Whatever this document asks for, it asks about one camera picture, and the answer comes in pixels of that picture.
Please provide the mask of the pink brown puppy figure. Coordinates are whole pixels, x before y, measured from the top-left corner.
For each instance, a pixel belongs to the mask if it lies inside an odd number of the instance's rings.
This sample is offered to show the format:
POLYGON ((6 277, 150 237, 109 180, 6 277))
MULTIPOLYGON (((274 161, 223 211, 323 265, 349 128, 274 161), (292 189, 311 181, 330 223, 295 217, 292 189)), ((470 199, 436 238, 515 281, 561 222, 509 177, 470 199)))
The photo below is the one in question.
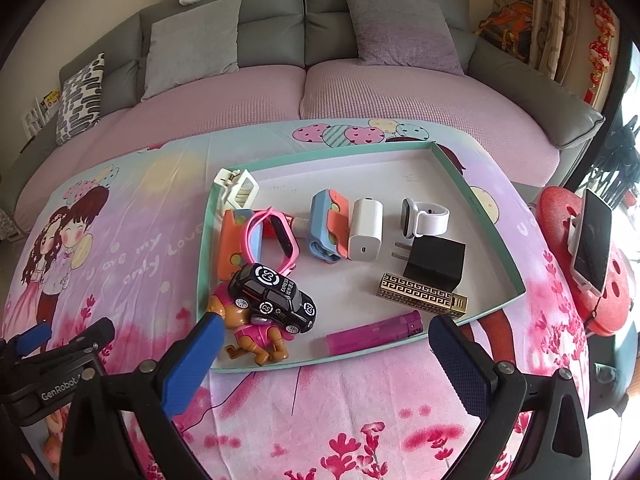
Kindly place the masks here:
POLYGON ((286 343, 293 337, 285 335, 280 326, 273 322, 253 323, 248 302, 233 299, 226 282, 218 284, 209 296, 207 311, 220 315, 224 327, 233 333, 235 344, 226 347, 230 359, 251 354, 255 364, 263 366, 288 358, 286 343))

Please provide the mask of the black toy car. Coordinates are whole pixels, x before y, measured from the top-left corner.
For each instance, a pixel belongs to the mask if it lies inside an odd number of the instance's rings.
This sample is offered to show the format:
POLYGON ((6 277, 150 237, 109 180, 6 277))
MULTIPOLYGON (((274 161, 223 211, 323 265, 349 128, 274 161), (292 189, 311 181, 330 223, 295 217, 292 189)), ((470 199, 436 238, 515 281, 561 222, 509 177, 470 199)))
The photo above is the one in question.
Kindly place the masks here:
POLYGON ((234 303, 247 308, 253 318, 276 323, 289 334, 310 332, 317 318, 311 296, 297 284, 261 263, 246 264, 228 284, 234 303))

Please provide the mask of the gold black patterned lighter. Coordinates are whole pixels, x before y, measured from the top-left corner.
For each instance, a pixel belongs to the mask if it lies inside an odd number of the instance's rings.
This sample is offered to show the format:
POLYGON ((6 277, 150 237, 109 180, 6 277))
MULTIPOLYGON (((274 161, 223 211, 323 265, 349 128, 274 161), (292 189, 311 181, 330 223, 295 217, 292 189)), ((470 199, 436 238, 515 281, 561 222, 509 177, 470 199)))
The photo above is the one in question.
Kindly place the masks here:
POLYGON ((466 315, 468 298, 424 285, 404 276, 385 272, 376 294, 384 299, 404 304, 424 312, 462 318, 466 315))

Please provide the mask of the purple lighter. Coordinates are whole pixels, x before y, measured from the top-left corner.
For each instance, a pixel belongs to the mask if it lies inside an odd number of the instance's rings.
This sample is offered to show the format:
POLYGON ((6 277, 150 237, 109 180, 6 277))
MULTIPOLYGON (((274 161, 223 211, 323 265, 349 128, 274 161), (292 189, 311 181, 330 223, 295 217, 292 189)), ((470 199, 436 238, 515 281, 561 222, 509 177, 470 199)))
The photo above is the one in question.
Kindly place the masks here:
POLYGON ((413 310, 380 322, 329 334, 326 336, 326 345, 331 356, 341 356, 403 341, 422 334, 423 330, 422 316, 418 310, 413 310))

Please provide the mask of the pink smart watch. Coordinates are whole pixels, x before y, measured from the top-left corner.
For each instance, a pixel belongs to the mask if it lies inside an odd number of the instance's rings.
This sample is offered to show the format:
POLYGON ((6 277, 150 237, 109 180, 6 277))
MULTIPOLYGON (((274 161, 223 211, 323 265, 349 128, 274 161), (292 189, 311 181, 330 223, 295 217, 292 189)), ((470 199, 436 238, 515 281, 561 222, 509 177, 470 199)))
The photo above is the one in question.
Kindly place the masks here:
POLYGON ((262 243, 278 243, 282 260, 277 271, 288 276, 296 267, 299 257, 298 241, 288 217, 280 210, 268 207, 255 211, 241 230, 241 252, 246 263, 262 261, 262 243))

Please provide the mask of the white hair claw clip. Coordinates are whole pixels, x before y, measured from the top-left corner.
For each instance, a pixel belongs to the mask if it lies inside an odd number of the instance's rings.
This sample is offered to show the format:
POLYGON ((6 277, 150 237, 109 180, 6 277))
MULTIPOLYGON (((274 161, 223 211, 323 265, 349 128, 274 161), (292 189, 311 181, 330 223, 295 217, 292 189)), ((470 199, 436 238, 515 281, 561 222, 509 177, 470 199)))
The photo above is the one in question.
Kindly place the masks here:
POLYGON ((220 210, 250 209, 259 193, 259 184, 246 169, 221 168, 214 185, 220 188, 220 210))

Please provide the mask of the black power adapter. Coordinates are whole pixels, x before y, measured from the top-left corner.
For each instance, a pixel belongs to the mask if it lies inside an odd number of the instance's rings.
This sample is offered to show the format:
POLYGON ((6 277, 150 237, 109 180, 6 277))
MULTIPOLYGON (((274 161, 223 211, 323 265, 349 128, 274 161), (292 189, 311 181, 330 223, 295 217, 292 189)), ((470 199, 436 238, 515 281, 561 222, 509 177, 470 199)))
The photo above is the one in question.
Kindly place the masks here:
POLYGON ((422 285, 453 292, 462 280, 465 244, 437 236, 415 237, 411 245, 396 242, 402 253, 394 258, 404 260, 404 278, 422 285))

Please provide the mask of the blue orange toy block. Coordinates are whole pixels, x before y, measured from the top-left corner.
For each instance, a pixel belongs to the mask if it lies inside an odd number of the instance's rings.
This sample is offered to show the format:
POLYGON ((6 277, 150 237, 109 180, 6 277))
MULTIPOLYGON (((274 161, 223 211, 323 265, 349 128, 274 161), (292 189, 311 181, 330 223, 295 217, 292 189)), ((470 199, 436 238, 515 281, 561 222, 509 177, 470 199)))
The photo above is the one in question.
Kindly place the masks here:
POLYGON ((348 258, 349 201, 332 188, 318 192, 311 201, 308 247, 311 255, 326 263, 348 258))
POLYGON ((246 263, 242 252, 243 226, 254 214, 253 209, 228 209, 224 212, 216 260, 219 281, 230 281, 246 263))

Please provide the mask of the white smart watch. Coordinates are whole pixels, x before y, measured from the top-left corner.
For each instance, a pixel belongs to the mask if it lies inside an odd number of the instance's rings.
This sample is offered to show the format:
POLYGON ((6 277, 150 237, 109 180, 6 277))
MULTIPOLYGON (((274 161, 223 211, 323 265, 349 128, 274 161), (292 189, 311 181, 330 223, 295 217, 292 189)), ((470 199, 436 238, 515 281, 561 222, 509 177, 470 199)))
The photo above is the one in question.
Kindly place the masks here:
POLYGON ((439 236, 448 230, 450 211, 445 206, 416 202, 406 197, 401 204, 400 228, 408 240, 413 237, 439 236))

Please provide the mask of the white power adapter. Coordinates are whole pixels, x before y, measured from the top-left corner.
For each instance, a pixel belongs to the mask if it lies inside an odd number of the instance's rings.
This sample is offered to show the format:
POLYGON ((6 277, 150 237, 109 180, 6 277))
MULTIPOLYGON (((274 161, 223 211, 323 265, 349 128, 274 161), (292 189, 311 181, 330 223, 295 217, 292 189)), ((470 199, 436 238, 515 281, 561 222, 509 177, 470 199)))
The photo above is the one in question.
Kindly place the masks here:
POLYGON ((352 208, 348 238, 348 258, 352 261, 375 261, 383 241, 383 204, 370 197, 360 198, 352 208))

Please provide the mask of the red glue bottle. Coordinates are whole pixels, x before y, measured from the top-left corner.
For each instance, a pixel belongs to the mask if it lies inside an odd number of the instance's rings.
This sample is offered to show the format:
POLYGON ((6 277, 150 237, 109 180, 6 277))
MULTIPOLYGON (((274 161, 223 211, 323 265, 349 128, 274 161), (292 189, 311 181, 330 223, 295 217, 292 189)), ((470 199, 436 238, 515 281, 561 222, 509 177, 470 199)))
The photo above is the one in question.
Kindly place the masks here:
MULTIPOLYGON (((308 218, 286 216, 285 219, 296 238, 302 238, 303 240, 306 240, 306 238, 309 237, 310 220, 308 218)), ((264 234, 265 238, 277 237, 276 230, 271 225, 270 221, 267 221, 265 226, 262 228, 262 234, 264 234)))

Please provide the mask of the cartoon print pink blanket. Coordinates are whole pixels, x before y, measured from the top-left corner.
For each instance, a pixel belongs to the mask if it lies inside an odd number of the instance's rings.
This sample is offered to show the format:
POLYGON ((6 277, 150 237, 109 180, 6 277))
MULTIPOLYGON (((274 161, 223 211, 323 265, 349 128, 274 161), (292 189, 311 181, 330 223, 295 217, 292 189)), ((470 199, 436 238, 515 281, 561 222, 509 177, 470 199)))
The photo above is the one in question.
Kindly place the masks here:
POLYGON ((401 203, 441 204, 465 244, 463 328, 498 361, 549 376, 565 368, 589 399, 587 338, 559 263, 502 169, 469 133, 434 122, 272 122, 164 141, 122 114, 57 148, 30 179, 15 219, 28 233, 6 304, 6 336, 32 326, 36 301, 64 285, 59 347, 99 318, 115 338, 111 374, 159 358, 205 309, 217 283, 216 174, 248 170, 257 208, 303 217, 312 196, 383 206, 372 262, 326 263, 308 250, 293 278, 316 303, 311 333, 280 364, 217 356, 176 426, 216 479, 437 479, 477 427, 425 336, 331 356, 326 338, 405 311, 378 296, 401 274, 401 203))

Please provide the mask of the black white patterned cushion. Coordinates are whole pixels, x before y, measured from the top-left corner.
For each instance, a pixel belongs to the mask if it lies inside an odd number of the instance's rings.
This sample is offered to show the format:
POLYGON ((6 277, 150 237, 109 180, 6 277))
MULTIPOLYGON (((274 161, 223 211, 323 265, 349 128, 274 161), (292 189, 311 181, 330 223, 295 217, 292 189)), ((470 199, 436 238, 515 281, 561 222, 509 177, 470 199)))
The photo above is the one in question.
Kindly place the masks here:
POLYGON ((68 78, 62 88, 55 140, 61 146, 95 126, 100 118, 105 53, 68 78))

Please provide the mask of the grey sofa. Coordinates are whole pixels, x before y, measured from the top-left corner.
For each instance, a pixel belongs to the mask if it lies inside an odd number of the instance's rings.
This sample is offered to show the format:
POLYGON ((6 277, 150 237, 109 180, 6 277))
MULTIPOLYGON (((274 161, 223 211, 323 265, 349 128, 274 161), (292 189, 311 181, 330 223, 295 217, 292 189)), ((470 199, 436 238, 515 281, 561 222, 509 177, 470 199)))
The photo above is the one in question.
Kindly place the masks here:
POLYGON ((514 183, 563 183, 603 124, 570 90, 472 33, 470 0, 438 4, 460 73, 360 62, 346 0, 242 0, 236 72, 144 94, 153 26, 184 10, 148 6, 58 64, 58 78, 103 55, 98 122, 65 144, 47 124, 1 177, 1 209, 29 231, 52 191, 100 162, 170 140, 262 122, 397 118, 469 133, 514 183))

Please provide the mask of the purple grey cushion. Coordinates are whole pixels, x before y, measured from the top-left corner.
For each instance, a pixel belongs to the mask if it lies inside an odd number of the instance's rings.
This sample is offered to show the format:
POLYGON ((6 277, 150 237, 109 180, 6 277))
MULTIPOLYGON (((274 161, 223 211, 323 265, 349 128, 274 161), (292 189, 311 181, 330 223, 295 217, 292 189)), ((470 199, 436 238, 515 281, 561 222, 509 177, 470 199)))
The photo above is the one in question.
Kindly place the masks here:
POLYGON ((364 65, 405 66, 461 76, 440 6, 430 0, 346 0, 364 65))

